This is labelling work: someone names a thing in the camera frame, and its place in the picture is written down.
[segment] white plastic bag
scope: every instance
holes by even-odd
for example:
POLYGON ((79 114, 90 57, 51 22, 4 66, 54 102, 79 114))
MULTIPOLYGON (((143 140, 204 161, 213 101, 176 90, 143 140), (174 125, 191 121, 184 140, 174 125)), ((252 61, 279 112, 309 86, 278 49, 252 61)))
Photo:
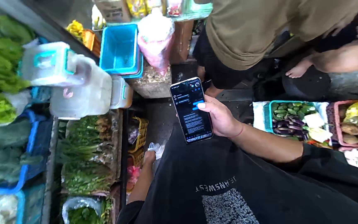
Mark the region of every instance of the white plastic bag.
POLYGON ((165 75, 174 41, 173 20, 164 17, 157 8, 154 8, 151 14, 140 20, 138 30, 138 45, 144 57, 156 72, 165 75))

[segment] leg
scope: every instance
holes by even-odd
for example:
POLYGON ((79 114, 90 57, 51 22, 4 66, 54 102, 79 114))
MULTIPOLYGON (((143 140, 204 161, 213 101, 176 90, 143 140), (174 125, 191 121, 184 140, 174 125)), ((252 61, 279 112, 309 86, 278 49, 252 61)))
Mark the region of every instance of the leg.
POLYGON ((212 83, 211 86, 205 91, 205 94, 210 97, 216 98, 222 91, 223 89, 216 88, 212 83))
POLYGON ((201 79, 201 82, 205 81, 205 67, 198 66, 198 68, 197 68, 197 76, 201 79))

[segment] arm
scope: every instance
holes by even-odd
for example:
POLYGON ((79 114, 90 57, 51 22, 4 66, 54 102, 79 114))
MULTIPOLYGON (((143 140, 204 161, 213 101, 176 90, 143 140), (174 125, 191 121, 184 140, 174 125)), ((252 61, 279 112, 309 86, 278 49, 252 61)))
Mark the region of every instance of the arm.
POLYGON ((277 163, 291 162, 302 156, 303 145, 300 141, 282 138, 243 124, 217 99, 205 96, 205 100, 206 103, 197 106, 210 113, 216 135, 228 137, 242 150, 277 163))
POLYGON ((150 184, 153 180, 153 163, 155 160, 155 151, 147 151, 144 154, 143 168, 140 172, 138 181, 128 198, 128 203, 146 200, 147 192, 149 191, 150 184))

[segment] blue plastic basket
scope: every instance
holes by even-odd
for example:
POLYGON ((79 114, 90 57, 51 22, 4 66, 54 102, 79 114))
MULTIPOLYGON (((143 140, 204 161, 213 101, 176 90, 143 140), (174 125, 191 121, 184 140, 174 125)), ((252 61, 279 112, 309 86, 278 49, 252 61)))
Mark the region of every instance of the blue plastic basket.
POLYGON ((288 101, 288 100, 273 100, 270 103, 263 106, 265 129, 270 133, 273 131, 273 117, 272 117, 272 103, 306 103, 306 101, 288 101))
POLYGON ((139 69, 138 73, 121 75, 121 77, 124 78, 124 79, 142 78, 142 76, 143 76, 143 62, 144 62, 143 55, 140 54, 140 69, 139 69))
POLYGON ((46 120, 44 116, 36 115, 33 111, 26 109, 19 116, 26 116, 31 124, 31 132, 27 142, 26 152, 30 155, 42 155, 44 159, 37 165, 23 165, 17 183, 5 183, 0 185, 0 195, 12 195, 19 192, 24 183, 45 170, 47 154, 49 152, 49 142, 53 120, 46 120))
POLYGON ((136 24, 103 29, 99 66, 108 74, 134 74, 139 70, 140 50, 136 24))

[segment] phone screen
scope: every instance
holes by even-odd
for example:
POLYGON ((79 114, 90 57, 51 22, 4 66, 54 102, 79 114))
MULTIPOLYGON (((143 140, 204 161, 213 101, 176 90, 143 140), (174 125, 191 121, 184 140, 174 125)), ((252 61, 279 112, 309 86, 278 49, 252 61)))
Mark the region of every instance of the phone screen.
POLYGON ((197 108, 205 102, 199 78, 193 78, 171 86, 171 95, 178 114, 186 143, 191 144, 212 137, 209 113, 197 108))

